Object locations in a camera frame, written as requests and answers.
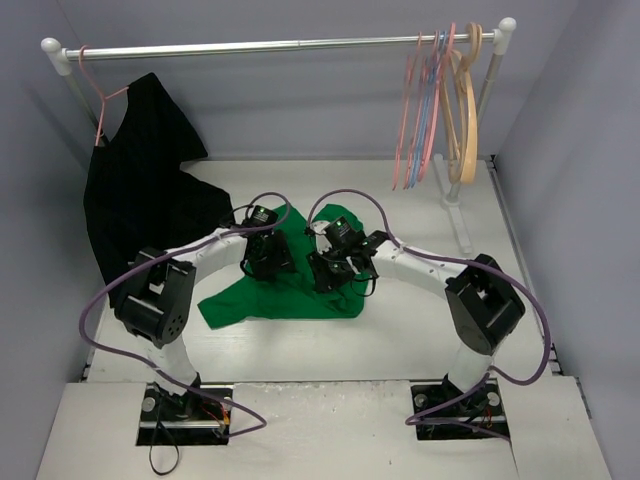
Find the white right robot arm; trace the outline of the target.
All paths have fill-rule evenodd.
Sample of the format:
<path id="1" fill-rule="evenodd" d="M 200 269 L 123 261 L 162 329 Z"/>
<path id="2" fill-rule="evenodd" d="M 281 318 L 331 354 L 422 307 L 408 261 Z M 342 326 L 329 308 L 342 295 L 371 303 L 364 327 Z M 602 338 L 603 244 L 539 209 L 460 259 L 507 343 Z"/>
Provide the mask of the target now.
<path id="1" fill-rule="evenodd" d="M 474 405 L 479 397 L 476 385 L 525 313 L 512 285 L 484 269 L 499 270 L 495 259 L 481 254 L 475 259 L 479 267 L 427 260 L 395 245 L 384 231 L 367 235 L 355 229 L 343 216 L 313 222 L 305 233 L 312 242 L 307 261 L 320 293 L 333 292 L 362 274 L 373 284 L 379 278 L 395 279 L 447 302 L 460 347 L 443 379 L 442 398 L 455 412 Z"/>

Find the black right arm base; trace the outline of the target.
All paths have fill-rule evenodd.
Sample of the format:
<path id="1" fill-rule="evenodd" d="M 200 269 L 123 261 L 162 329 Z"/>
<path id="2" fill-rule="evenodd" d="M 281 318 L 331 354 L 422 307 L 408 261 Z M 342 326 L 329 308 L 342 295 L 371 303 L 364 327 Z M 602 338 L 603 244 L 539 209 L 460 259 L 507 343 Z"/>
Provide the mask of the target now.
<path id="1" fill-rule="evenodd" d="M 420 414 L 455 398 L 459 392 L 439 383 L 412 384 L 413 411 Z M 469 397 L 434 412 L 414 426 L 418 441 L 510 438 L 510 430 L 496 380 L 489 380 Z"/>

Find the green t shirt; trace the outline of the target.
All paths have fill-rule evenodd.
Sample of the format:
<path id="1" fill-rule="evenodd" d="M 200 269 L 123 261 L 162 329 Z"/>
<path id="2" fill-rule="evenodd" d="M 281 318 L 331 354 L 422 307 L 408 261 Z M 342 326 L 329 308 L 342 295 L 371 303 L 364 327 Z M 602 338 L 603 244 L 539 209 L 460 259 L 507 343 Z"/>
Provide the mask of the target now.
<path id="1" fill-rule="evenodd" d="M 296 271 L 283 273 L 273 282 L 257 281 L 246 275 L 221 292 L 198 303 L 205 322 L 219 329 L 249 318 L 325 320 L 352 319 L 363 310 L 369 290 L 368 277 L 361 274 L 335 291 L 314 290 L 314 278 L 306 256 L 311 253 L 305 235 L 306 219 L 293 208 L 278 227 L 287 237 Z"/>

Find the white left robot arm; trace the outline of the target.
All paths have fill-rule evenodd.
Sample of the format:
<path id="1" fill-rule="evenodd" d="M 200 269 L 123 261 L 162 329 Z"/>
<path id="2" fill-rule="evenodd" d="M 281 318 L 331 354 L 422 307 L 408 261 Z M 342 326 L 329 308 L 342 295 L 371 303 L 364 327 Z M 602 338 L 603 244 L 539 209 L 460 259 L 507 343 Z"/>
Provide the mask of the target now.
<path id="1" fill-rule="evenodd" d="M 259 281 L 274 281 L 295 270 L 284 232 L 274 225 L 282 216 L 263 206 L 253 207 L 242 224 L 212 234 L 173 251 L 174 256 L 140 271 L 123 282 L 114 314 L 139 339 L 145 357 L 154 364 L 155 382 L 164 408 L 175 418 L 191 418 L 199 409 L 200 385 L 182 338 L 194 287 L 233 264 Z"/>

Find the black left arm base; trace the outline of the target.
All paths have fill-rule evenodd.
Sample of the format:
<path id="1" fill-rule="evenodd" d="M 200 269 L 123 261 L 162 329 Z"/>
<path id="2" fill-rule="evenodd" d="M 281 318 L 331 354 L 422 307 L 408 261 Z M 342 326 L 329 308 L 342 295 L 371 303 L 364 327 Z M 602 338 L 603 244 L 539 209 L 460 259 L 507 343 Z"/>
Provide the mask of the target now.
<path id="1" fill-rule="evenodd" d="M 169 395 L 147 384 L 137 446 L 222 446 L 229 443 L 231 406 L 187 392 Z"/>

